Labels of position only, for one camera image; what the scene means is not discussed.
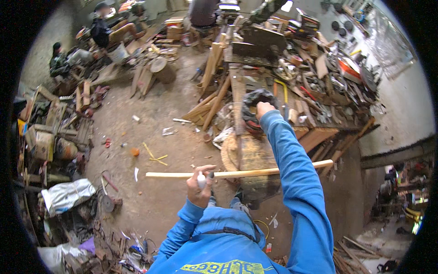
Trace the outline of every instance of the wooden stump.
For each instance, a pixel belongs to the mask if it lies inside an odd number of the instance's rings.
[[[173,82],[177,77],[175,71],[163,57],[158,57],[152,62],[150,71],[154,73],[155,77],[163,84]]]

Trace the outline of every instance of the jeans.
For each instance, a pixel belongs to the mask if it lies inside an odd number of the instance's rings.
[[[93,54],[91,52],[83,49],[78,49],[70,56],[70,58],[68,58],[67,63],[70,67],[73,67],[78,63],[87,64],[91,61],[93,61]]]
[[[211,207],[211,206],[216,206],[216,198],[214,196],[210,196],[210,200],[208,201],[208,206],[207,207]],[[247,208],[246,205],[242,204],[239,200],[239,198],[234,197],[231,202],[230,202],[230,208],[234,209],[234,210],[240,210],[245,212],[246,214],[249,215],[249,209]]]

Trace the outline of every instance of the white bucket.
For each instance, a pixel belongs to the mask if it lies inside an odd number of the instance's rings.
[[[125,45],[120,43],[115,50],[108,52],[108,57],[116,64],[121,63],[125,58],[129,57],[129,53],[126,51]]]

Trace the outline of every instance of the man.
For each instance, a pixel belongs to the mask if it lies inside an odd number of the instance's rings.
[[[52,59],[50,59],[50,76],[56,77],[61,75],[66,78],[70,73],[70,68],[78,63],[87,64],[93,61],[93,54],[86,50],[78,49],[70,57],[69,53],[63,53],[60,42],[53,44]]]
[[[214,197],[210,197],[212,180],[207,180],[204,189],[198,187],[198,172],[207,174],[215,168],[203,166],[187,180],[180,220],[162,242],[148,273],[335,273],[332,228],[311,160],[279,110],[260,102],[256,117],[271,143],[280,169],[283,202],[293,218],[286,267],[262,251],[263,232],[237,198],[232,209],[215,207]]]
[[[189,6],[189,18],[194,27],[213,26],[216,23],[216,5],[220,0],[193,0]]]
[[[105,2],[100,2],[94,9],[95,17],[91,25],[91,36],[99,47],[106,48],[123,41],[125,34],[130,33],[134,39],[142,37],[145,32],[137,33],[134,23],[127,24],[125,18],[119,18],[112,24],[105,22],[105,16],[111,13],[111,8]]]

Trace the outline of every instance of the black jacket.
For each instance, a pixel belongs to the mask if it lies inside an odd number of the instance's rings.
[[[119,21],[120,20],[116,20],[114,23],[107,24],[105,20],[101,18],[93,19],[93,24],[91,25],[91,36],[99,47],[106,48],[108,46],[110,42],[108,37],[110,33],[113,32],[111,28],[117,25]]]
[[[67,77],[70,72],[70,66],[67,63],[67,55],[60,53],[55,57],[50,59],[50,76],[56,77],[61,75],[62,77]]]

